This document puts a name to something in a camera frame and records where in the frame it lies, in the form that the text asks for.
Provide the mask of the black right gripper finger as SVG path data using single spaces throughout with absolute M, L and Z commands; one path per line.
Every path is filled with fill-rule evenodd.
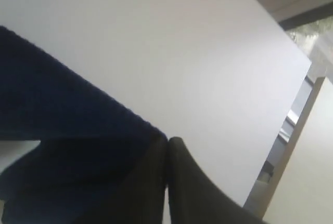
M 263 223 L 224 194 L 202 171 L 184 141 L 168 144 L 168 191 L 171 223 Z

